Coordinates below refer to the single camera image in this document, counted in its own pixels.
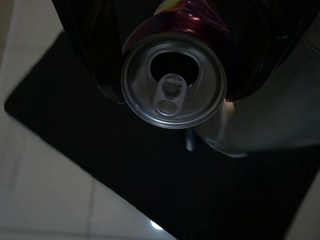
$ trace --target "tile grout line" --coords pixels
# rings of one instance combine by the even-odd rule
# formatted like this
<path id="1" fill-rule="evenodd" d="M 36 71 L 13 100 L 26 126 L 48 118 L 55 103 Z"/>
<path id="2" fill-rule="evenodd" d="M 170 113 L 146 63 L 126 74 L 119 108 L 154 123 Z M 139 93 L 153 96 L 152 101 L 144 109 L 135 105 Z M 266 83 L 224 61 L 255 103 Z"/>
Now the tile grout line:
<path id="1" fill-rule="evenodd" d="M 78 233 L 78 232 L 64 232 L 64 231 L 56 231 L 56 230 L 34 230 L 34 229 L 22 229 L 22 228 L 8 228 L 8 227 L 0 227 L 0 236 L 1 234 L 9 234 L 9 235 L 29 235 L 29 236 L 51 236 L 51 237 L 70 237 L 70 238 L 87 238 L 91 239 L 91 237 L 95 239 L 114 239 L 114 240 L 167 240 L 167 238 L 145 238 L 145 237 L 131 237 L 131 236 L 116 236 L 116 235 L 108 235 L 108 234 L 88 234 L 88 233 Z"/>
<path id="2" fill-rule="evenodd" d="M 93 219 L 94 204 L 95 204 L 95 192 L 96 192 L 96 179 L 93 176 L 91 177 L 92 177 L 92 183 L 91 183 L 90 199 L 89 199 L 89 205 L 88 205 L 87 226 L 86 226 L 86 231 L 88 233 L 89 240 L 91 236 L 92 219 Z"/>

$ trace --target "white tile floor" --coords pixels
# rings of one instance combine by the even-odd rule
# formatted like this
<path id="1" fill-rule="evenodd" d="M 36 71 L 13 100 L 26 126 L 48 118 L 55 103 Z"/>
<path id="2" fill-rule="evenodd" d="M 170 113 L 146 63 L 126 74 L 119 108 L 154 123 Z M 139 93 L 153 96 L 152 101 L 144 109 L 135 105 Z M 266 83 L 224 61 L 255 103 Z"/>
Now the white tile floor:
<path id="1" fill-rule="evenodd" d="M 7 40 L 0 42 L 1 106 L 60 31 L 51 0 L 14 1 Z M 174 238 L 0 107 L 0 239 Z"/>

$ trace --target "floor tile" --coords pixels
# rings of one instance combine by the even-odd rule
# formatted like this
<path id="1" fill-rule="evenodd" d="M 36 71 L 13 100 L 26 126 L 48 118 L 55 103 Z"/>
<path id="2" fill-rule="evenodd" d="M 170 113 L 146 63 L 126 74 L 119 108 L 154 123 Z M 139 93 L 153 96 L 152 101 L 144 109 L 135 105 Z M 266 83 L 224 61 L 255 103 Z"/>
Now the floor tile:
<path id="1" fill-rule="evenodd" d="M 286 240 L 320 239 L 320 172 L 308 190 L 295 219 L 287 233 Z"/>
<path id="2" fill-rule="evenodd" d="M 14 1 L 12 0 L 1 0 L 0 2 L 0 64 L 1 64 L 1 47 L 4 47 L 7 39 L 7 34 L 10 28 L 10 22 L 12 12 L 14 8 Z"/>
<path id="3" fill-rule="evenodd" d="M 94 191 L 92 234 L 141 239 L 175 239 L 165 230 L 153 228 L 146 216 L 100 182 L 96 182 Z"/>
<path id="4" fill-rule="evenodd" d="M 62 30 L 51 0 L 15 0 L 7 45 L 44 50 Z"/>
<path id="5" fill-rule="evenodd" d="M 0 193 L 10 191 L 23 159 L 25 129 L 0 109 Z"/>
<path id="6" fill-rule="evenodd" d="M 87 237 L 72 236 L 72 235 L 59 235 L 59 234 L 45 234 L 45 233 L 1 233 L 1 240 L 88 240 Z"/>
<path id="7" fill-rule="evenodd" d="M 92 177 L 28 130 L 11 142 L 22 153 L 0 189 L 0 227 L 87 233 Z"/>
<path id="8" fill-rule="evenodd" d="M 0 43 L 0 66 L 2 64 L 2 59 L 4 57 L 4 53 L 5 53 L 5 47 L 4 47 L 4 45 L 1 46 L 1 43 Z"/>

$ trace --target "metal object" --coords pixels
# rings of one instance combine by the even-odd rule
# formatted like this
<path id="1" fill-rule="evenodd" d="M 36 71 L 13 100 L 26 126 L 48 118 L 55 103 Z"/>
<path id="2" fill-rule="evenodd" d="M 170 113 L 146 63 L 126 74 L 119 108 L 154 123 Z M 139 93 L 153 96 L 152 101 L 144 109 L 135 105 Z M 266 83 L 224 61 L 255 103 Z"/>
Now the metal object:
<path id="1" fill-rule="evenodd" d="M 183 129 L 217 111 L 227 79 L 206 44 L 185 34 L 161 33 L 130 50 L 121 85 L 127 104 L 139 117 L 159 127 Z"/>
<path id="2" fill-rule="evenodd" d="M 231 117 L 236 114 L 234 102 L 224 101 L 218 111 L 208 121 L 197 125 L 193 130 L 216 151 L 232 158 L 244 158 L 248 153 L 234 149 L 225 142 L 225 130 Z"/>

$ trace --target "can lid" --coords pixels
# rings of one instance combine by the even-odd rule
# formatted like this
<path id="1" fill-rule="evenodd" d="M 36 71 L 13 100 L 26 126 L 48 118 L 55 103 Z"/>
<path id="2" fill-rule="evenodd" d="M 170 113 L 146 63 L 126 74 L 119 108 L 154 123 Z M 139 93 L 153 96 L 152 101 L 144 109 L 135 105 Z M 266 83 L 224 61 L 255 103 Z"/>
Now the can lid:
<path id="1" fill-rule="evenodd" d="M 206 121 L 218 110 L 227 80 L 207 45 L 188 35 L 164 33 L 130 50 L 121 86 L 139 117 L 159 127 L 183 129 Z"/>

